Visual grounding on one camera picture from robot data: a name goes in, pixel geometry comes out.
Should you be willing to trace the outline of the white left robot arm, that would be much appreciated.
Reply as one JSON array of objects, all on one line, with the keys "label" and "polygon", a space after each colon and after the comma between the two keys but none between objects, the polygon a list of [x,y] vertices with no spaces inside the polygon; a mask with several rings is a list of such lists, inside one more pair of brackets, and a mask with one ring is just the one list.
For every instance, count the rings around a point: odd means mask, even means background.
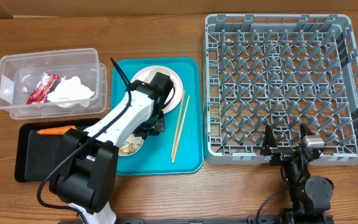
[{"label": "white left robot arm", "polygon": [[107,116],[84,131],[63,135],[61,154],[43,183],[76,212],[83,223],[115,223],[109,199],[116,179],[119,148],[132,134],[156,133],[173,82],[136,80],[127,84],[120,103]]}]

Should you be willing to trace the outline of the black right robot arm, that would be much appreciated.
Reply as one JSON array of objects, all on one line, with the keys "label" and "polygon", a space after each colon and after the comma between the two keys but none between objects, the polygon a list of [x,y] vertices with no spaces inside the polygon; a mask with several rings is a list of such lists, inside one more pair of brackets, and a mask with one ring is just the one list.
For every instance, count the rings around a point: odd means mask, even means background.
[{"label": "black right robot arm", "polygon": [[[256,223],[333,223],[333,217],[325,212],[331,208],[334,184],[325,177],[312,176],[308,164],[320,157],[324,141],[306,126],[300,124],[301,143],[280,149],[271,126],[265,127],[265,136],[260,151],[270,156],[269,164],[279,166],[287,187],[270,196],[259,207]],[[262,209],[281,194],[289,193],[291,207],[283,208],[277,216],[261,216]]]}]

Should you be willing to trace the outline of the white bowl with food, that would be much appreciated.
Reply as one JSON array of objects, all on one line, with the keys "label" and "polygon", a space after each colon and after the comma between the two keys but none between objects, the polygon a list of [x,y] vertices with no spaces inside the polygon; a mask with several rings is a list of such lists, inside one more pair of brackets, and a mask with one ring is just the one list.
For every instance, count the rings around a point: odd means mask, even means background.
[{"label": "white bowl with food", "polygon": [[141,137],[131,134],[119,148],[120,156],[129,156],[136,153],[143,145],[144,140]]}]

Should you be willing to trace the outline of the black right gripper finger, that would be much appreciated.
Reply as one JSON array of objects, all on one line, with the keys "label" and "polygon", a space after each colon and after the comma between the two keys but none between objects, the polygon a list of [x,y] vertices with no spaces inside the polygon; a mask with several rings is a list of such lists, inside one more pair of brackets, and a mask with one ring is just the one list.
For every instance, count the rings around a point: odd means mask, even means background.
[{"label": "black right gripper finger", "polygon": [[312,131],[309,129],[309,127],[307,127],[307,125],[305,123],[300,124],[300,134],[301,134],[301,137],[313,135]]},{"label": "black right gripper finger", "polygon": [[269,149],[270,147],[277,147],[277,142],[275,140],[272,128],[269,124],[265,127],[264,141],[262,147],[264,149]]}]

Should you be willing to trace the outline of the white napkin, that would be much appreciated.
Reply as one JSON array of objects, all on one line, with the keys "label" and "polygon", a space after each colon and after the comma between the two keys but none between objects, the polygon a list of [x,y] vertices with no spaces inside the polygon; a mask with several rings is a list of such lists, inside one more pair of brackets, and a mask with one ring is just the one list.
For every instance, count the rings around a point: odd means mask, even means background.
[{"label": "white napkin", "polygon": [[95,94],[89,87],[83,85],[79,77],[74,76],[70,79],[61,79],[61,82],[47,95],[47,100],[52,103],[58,103],[61,108],[71,108],[77,103],[68,103],[68,101],[86,100]]}]

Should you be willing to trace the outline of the white cup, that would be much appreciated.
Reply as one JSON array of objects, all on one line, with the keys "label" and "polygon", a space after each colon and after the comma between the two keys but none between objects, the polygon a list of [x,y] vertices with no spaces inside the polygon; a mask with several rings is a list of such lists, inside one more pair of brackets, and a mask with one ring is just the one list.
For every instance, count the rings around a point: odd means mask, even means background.
[{"label": "white cup", "polygon": [[157,73],[162,73],[168,77],[171,77],[171,73],[165,67],[155,67],[149,72],[148,81],[151,82]]}]

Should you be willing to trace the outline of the orange carrot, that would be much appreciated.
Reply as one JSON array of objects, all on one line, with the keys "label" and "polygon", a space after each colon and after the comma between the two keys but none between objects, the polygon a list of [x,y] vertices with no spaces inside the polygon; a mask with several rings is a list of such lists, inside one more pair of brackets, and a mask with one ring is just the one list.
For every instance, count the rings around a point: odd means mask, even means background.
[{"label": "orange carrot", "polygon": [[57,128],[47,128],[47,129],[40,129],[37,131],[39,135],[64,135],[70,129],[77,130],[76,126],[61,126]]}]

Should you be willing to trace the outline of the red snack wrapper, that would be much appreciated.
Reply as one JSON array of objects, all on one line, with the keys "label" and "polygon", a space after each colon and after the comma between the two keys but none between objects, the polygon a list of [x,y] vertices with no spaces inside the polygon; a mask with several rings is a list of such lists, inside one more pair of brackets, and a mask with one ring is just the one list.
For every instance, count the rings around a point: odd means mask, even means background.
[{"label": "red snack wrapper", "polygon": [[35,90],[30,94],[26,104],[36,105],[44,103],[47,99],[48,93],[58,79],[59,76],[57,74],[44,73]]}]

